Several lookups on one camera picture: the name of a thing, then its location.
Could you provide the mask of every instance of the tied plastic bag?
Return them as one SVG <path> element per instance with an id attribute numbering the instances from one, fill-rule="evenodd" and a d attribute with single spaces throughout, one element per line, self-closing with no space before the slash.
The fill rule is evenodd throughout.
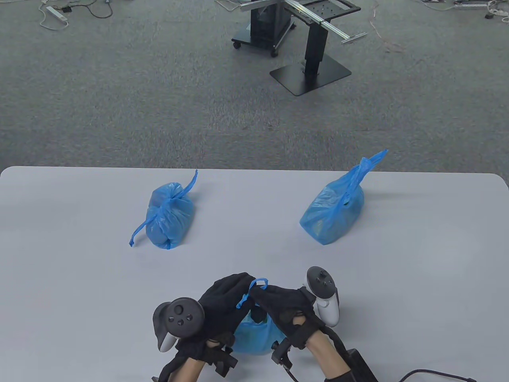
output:
<path id="1" fill-rule="evenodd" d="M 194 204 L 187 196 L 196 183 L 198 170 L 186 188 L 180 183 L 168 183 L 152 192 L 146 220 L 131 236 L 129 245 L 143 227 L 152 244 L 170 250 L 178 246 L 191 226 Z"/>
<path id="2" fill-rule="evenodd" d="M 258 281 L 264 282 L 264 285 L 261 287 L 262 289 L 267 288 L 269 285 L 267 279 L 256 279 L 251 282 L 249 291 L 251 291 L 251 288 L 255 286 Z M 242 304 L 247 300 L 249 291 L 237 304 L 237 309 L 240 309 Z M 272 344 L 275 341 L 281 343 L 286 336 L 279 330 L 268 314 L 266 315 L 267 317 L 259 323 L 253 320 L 251 314 L 252 311 L 245 316 L 235 330 L 235 343 L 232 349 L 237 353 L 250 354 L 253 356 L 268 354 L 272 351 Z"/>
<path id="3" fill-rule="evenodd" d="M 381 151 L 335 180 L 318 194 L 300 219 L 300 225 L 320 244 L 335 242 L 344 236 L 360 215 L 364 205 L 364 191 L 360 183 L 387 155 Z"/>

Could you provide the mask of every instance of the white table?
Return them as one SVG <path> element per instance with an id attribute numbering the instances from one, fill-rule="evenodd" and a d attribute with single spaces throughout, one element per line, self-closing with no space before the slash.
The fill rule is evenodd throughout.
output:
<path id="1" fill-rule="evenodd" d="M 170 251 L 144 231 L 152 190 L 193 170 L 30 168 L 0 176 L 0 380 L 150 382 L 159 353 L 152 313 L 247 271 L 299 287 L 328 269 L 342 304 L 336 328 L 380 382 L 426 367 L 507 380 L 509 191 L 489 174 L 371 173 L 363 215 L 322 246 L 298 225 L 342 173 L 201 170 L 197 212 Z M 301 381 L 323 375 L 292 351 Z M 228 381 L 287 381 L 270 357 L 240 357 Z M 223 380 L 207 368 L 203 381 Z M 414 376 L 412 382 L 435 382 Z"/>

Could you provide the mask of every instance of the vr controller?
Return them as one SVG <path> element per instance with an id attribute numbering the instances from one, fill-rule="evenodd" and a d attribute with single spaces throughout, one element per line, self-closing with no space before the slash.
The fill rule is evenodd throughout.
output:
<path id="1" fill-rule="evenodd" d="M 317 315 L 328 327 L 340 320 L 340 300 L 336 284 L 325 269 L 312 266 L 307 270 L 304 287 L 316 297 Z M 178 339 L 198 333 L 205 321 L 200 303 L 189 297 L 180 297 L 160 304 L 152 317 L 157 347 L 160 352 L 170 350 Z"/>

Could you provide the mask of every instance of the fingers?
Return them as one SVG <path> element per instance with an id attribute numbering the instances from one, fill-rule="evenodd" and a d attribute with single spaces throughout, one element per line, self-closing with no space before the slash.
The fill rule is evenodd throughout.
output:
<path id="1" fill-rule="evenodd" d="M 236 284 L 230 286 L 224 293 L 224 298 L 227 304 L 236 305 L 242 297 L 249 292 L 249 286 L 254 279 L 255 278 L 253 276 L 244 274 L 241 279 L 236 280 Z"/>
<path id="2" fill-rule="evenodd" d="M 267 288 L 262 289 L 260 286 L 255 286 L 249 291 L 249 295 L 261 305 L 260 301 L 273 301 L 275 299 L 283 299 L 284 296 L 292 293 L 293 289 L 280 288 L 275 285 L 269 285 Z"/>
<path id="3" fill-rule="evenodd" d="M 210 292 L 226 293 L 233 285 L 237 284 L 239 280 L 246 275 L 249 274 L 243 272 L 223 277 L 222 279 L 217 280 L 204 294 L 209 294 Z"/>
<path id="4" fill-rule="evenodd" d="M 254 279 L 255 278 L 248 274 L 247 272 L 230 275 L 221 280 L 222 283 L 217 289 L 217 291 L 220 293 L 227 293 L 232 289 L 238 288 L 239 285 L 245 286 L 245 284 L 247 284 L 247 288 L 249 288 L 251 281 L 253 281 Z"/>

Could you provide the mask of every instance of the hand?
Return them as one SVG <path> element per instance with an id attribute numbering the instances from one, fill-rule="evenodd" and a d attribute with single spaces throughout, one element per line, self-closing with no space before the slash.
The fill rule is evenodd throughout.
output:
<path id="1" fill-rule="evenodd" d="M 299 324 L 304 323 L 304 320 L 294 322 L 294 317 L 318 319 L 313 310 L 314 300 L 309 299 L 299 289 L 284 289 L 274 285 L 269 285 L 266 289 L 254 287 L 249 296 L 270 315 L 287 337 L 296 332 Z"/>
<path id="2" fill-rule="evenodd" d="M 207 289 L 198 300 L 205 311 L 204 325 L 194 336 L 179 340 L 177 357 L 205 361 L 206 347 L 233 346 L 233 333 L 254 305 L 252 299 L 248 299 L 237 309 L 237 303 L 248 293 L 254 279 L 244 272 L 218 280 Z"/>

